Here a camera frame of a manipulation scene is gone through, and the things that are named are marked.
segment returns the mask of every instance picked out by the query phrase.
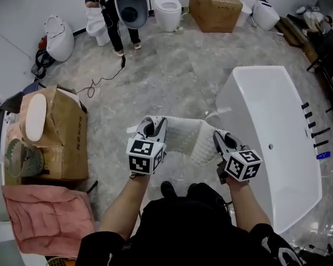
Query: shoe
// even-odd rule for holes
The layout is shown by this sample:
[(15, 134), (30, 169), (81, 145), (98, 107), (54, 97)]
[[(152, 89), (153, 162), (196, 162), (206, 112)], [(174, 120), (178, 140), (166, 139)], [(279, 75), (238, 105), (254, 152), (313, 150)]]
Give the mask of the shoe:
[(189, 193), (190, 190), (191, 190), (192, 188), (194, 188), (196, 185), (197, 185), (197, 183), (193, 183), (193, 184), (191, 184), (191, 185), (189, 186), (189, 188), (188, 188), (188, 193)]
[(134, 45), (134, 49), (137, 50), (137, 49), (140, 49), (142, 46), (140, 45), (140, 43), (135, 43), (133, 44)]
[(116, 51), (115, 49), (112, 49), (113, 53), (116, 54), (118, 57), (122, 57), (124, 55), (123, 50)]
[(164, 181), (160, 186), (164, 198), (177, 198), (173, 185), (169, 181)]

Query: white toilet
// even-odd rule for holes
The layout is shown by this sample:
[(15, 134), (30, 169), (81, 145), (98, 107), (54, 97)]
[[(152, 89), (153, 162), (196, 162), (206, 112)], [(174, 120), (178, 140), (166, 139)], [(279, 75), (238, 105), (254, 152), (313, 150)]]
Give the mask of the white toilet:
[(264, 30), (271, 30), (280, 20), (278, 13), (267, 2), (257, 0), (253, 8), (253, 18)]
[(174, 32), (181, 20), (179, 0), (153, 0), (153, 2), (158, 26), (166, 32)]
[(110, 41), (104, 16), (100, 8), (87, 8), (85, 14), (88, 17), (87, 33), (95, 37), (99, 46), (104, 46)]
[(50, 16), (44, 23), (47, 52), (56, 61), (66, 61), (74, 49), (74, 35), (68, 24), (58, 16)]
[(242, 11), (240, 12), (239, 18), (237, 20), (236, 26), (242, 27), (244, 25), (246, 19), (249, 17), (249, 15), (251, 15), (252, 11), (246, 5), (246, 3), (245, 3), (246, 0), (239, 0), (239, 1), (242, 2), (243, 7), (242, 7)]
[(316, 18), (319, 22), (324, 20), (324, 15), (320, 12), (306, 11), (304, 13), (304, 19), (307, 25), (312, 25), (312, 19)]

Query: person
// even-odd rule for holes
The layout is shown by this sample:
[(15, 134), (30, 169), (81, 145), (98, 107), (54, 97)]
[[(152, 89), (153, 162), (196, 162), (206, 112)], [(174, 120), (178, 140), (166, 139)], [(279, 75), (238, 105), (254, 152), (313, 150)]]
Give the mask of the person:
[(331, 16), (325, 16), (323, 21), (319, 21), (317, 17), (314, 14), (310, 15), (310, 20), (306, 21), (307, 25), (309, 26), (306, 29), (302, 29), (302, 33), (307, 37), (307, 35), (310, 34), (325, 34), (330, 30), (330, 28), (333, 26), (333, 19)]
[(82, 239), (76, 266), (83, 265), (302, 265), (275, 234), (247, 182), (226, 179), (237, 227), (225, 201), (205, 183), (178, 197), (163, 182), (164, 198), (144, 208), (131, 237), (149, 176), (130, 177), (106, 210), (98, 232)]
[[(107, 31), (110, 36), (110, 40), (113, 45), (113, 52), (118, 56), (122, 57), (124, 55), (123, 45), (121, 41), (121, 37), (119, 35), (118, 29), (118, 14), (115, 6), (114, 0), (107, 0), (107, 2), (101, 2), (104, 6), (102, 10), (102, 15), (104, 16), (104, 20), (107, 25)], [(99, 8), (100, 4), (97, 0), (85, 0), (85, 5), (88, 8)], [(129, 36), (131, 38), (132, 43), (134, 44), (134, 49), (140, 49), (142, 46), (140, 45), (140, 39), (137, 29), (128, 29)]]

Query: pink cloth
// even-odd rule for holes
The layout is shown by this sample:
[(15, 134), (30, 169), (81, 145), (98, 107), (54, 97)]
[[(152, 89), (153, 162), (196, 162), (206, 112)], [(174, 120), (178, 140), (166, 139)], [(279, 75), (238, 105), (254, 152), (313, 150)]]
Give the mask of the pink cloth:
[(2, 186), (13, 233), (22, 253), (77, 257), (94, 232), (86, 193), (46, 185)]

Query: white bathtub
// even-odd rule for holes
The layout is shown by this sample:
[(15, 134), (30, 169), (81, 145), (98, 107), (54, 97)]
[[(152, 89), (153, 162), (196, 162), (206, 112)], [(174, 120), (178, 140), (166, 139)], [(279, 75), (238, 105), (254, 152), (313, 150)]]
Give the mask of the white bathtub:
[(216, 100), (224, 129), (264, 159), (250, 185), (276, 233), (290, 228), (322, 198), (320, 165), (308, 128), (313, 119), (305, 119), (301, 105), (282, 66), (235, 68)]

